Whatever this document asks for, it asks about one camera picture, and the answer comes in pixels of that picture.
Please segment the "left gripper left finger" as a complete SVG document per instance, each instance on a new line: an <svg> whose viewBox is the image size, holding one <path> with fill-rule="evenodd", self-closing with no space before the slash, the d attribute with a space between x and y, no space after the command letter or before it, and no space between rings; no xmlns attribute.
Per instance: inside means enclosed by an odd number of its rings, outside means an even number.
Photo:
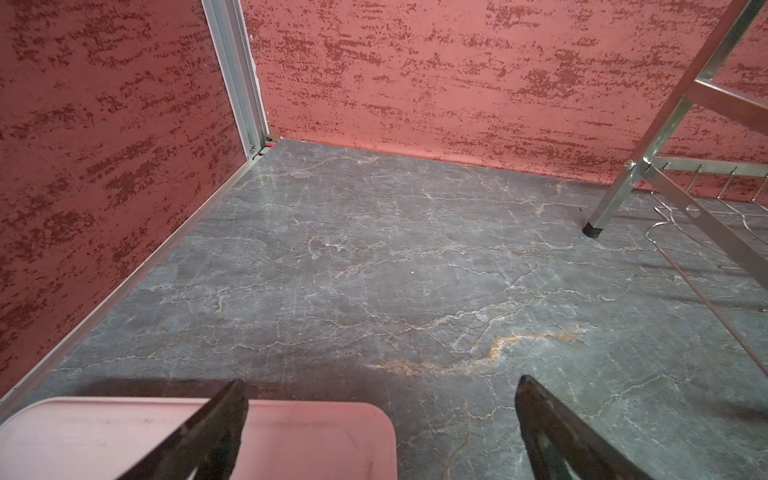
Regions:
<svg viewBox="0 0 768 480"><path fill-rule="evenodd" d="M121 477L229 479L248 408L245 383L230 382Z"/></svg>

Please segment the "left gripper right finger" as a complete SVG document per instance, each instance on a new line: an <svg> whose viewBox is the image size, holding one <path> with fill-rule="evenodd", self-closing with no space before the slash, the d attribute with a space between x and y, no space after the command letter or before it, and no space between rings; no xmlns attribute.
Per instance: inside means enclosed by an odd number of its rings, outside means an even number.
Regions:
<svg viewBox="0 0 768 480"><path fill-rule="evenodd" d="M515 409L536 479L649 477L530 375L518 382Z"/></svg>

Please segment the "chrome two-tier dish rack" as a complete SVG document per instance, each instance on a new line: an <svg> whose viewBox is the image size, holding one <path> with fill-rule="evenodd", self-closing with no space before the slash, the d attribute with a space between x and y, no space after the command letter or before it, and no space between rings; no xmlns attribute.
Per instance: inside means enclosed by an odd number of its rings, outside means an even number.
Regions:
<svg viewBox="0 0 768 480"><path fill-rule="evenodd" d="M646 131L583 227L600 246L616 233L617 213L638 186L649 225L633 237L632 260L644 285L639 302L697 301L759 370L767 333L750 332L734 312L767 316L767 143L765 69L738 69L733 53L748 43L767 56L767 5L732 1L720 11L699 1L662 1L614 41L606 57L632 76L631 90L658 75L664 91Z"/></svg>

